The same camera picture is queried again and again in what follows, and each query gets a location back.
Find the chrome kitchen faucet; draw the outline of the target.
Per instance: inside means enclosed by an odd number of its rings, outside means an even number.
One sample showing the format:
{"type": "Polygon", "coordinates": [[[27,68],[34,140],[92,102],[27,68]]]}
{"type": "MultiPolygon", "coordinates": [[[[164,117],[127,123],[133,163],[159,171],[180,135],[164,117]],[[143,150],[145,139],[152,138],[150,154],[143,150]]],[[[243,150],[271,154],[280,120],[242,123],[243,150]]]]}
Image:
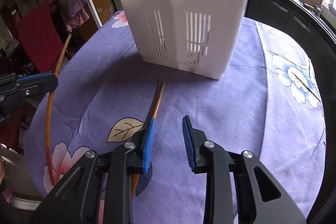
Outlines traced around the chrome kitchen faucet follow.
{"type": "Polygon", "coordinates": [[[318,17],[321,16],[322,8],[323,8],[323,0],[319,0],[319,1],[318,1],[318,4],[316,5],[317,16],[318,16],[318,17]]]}

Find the red chair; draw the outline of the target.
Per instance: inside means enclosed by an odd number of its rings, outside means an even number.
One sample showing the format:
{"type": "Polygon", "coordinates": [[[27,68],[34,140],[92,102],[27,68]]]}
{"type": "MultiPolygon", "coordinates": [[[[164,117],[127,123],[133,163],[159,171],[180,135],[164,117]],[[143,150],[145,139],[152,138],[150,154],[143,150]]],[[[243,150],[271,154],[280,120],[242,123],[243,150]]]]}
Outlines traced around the red chair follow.
{"type": "Polygon", "coordinates": [[[45,0],[16,23],[19,42],[40,72],[54,71],[63,43],[51,18],[49,1],[45,0]]]}

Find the purple floral tablecloth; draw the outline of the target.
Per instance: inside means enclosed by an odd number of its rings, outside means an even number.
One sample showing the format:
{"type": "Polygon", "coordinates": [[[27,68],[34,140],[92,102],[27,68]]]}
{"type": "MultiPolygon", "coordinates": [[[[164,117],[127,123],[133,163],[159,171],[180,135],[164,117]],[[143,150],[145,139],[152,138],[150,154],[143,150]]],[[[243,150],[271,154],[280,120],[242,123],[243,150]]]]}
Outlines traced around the purple floral tablecloth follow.
{"type": "Polygon", "coordinates": [[[243,19],[219,80],[143,61],[121,15],[58,78],[25,158],[43,196],[31,223],[305,223],[325,165],[323,70],[243,19]]]}

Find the white plastic utensil holder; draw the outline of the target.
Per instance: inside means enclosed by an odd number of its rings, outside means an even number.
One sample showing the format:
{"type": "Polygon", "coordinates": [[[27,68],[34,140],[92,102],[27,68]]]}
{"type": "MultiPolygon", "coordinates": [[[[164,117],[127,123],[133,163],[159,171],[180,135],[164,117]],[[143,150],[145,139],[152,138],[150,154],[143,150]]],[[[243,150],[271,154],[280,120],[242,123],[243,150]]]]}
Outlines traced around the white plastic utensil holder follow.
{"type": "Polygon", "coordinates": [[[248,0],[120,0],[139,54],[220,79],[231,61],[248,0]]]}

